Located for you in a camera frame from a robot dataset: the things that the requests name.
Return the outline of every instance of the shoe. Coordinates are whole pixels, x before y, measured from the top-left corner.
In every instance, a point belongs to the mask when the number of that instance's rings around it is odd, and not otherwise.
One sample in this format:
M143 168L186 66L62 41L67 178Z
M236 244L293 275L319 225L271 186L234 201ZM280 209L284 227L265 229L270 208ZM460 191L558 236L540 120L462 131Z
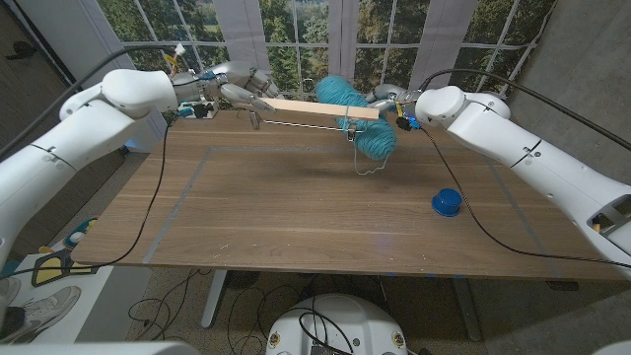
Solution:
M33 341L44 330L63 319L77 303L79 296L81 296L79 287L68 286L48 298L24 305L24 325L0 340L0 343Z
M7 298L7 301L9 301L7 305L11 305L16 296L18 296L21 285L22 282L15 277L0 280L0 295L4 295Z

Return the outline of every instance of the window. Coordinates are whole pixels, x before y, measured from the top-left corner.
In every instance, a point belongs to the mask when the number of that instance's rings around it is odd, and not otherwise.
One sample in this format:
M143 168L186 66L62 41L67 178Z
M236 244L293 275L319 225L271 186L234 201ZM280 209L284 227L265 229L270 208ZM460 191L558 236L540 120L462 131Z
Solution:
M517 80L550 16L554 0L481 0L460 48L455 68L485 70ZM454 73L450 85L469 92L509 93L503 83Z
M146 42L182 42L184 58L195 71L228 60L228 51L211 0L99 0L107 21L123 46ZM140 70L169 71L160 50L129 55Z
M382 83L407 88L429 4L429 0L360 2L354 83L357 90L370 93Z
M316 99L328 74L328 1L259 0L274 82L286 99Z
M124 46L182 42L187 49L184 58L196 71L229 60L212 0L98 1ZM369 93L381 83L408 87L431 1L359 0L357 43L350 49L355 55L356 89ZM516 80L554 3L480 0L455 67ZM274 82L288 99L315 101L316 83L328 74L329 1L258 0L258 5ZM251 36L244 31L244 36ZM130 57L138 69L169 70L159 50ZM502 83L474 75L454 73L450 84L471 92L509 93Z

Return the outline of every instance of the teal yarn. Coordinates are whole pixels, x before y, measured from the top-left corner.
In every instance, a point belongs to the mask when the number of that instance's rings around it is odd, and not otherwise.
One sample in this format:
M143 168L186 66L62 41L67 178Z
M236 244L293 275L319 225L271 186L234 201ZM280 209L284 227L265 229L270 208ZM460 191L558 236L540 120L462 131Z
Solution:
M327 76L315 86L317 100L323 104L351 107L366 107L368 102L362 94L343 78ZM351 120L335 118L340 128L346 130L350 123L357 124L357 130L363 131L355 137L355 147L372 160L386 159L396 149L396 134L380 114L377 121Z

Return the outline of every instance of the blue bowl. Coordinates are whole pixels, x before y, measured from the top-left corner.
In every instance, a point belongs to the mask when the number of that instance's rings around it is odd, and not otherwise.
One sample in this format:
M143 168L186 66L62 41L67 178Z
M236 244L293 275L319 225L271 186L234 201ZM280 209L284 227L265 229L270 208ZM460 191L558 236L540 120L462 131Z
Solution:
M452 188L443 188L432 198L432 207L445 217L454 217L460 212L462 197Z

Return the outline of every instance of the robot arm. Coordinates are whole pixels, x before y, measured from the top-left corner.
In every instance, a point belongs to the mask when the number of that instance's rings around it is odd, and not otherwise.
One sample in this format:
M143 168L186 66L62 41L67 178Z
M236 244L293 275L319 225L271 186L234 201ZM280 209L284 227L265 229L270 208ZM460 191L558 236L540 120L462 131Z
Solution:
M68 99L59 124L0 163L0 266L34 214L78 171L128 141L151 107L165 111L216 96L273 112L258 97L277 97L278 88L250 65L227 62L172 78L162 71L113 70Z
M631 264L631 186L512 123L509 108L492 95L457 87L428 90L418 98L415 116L510 168L554 203L603 257ZM618 268L631 279L631 269Z

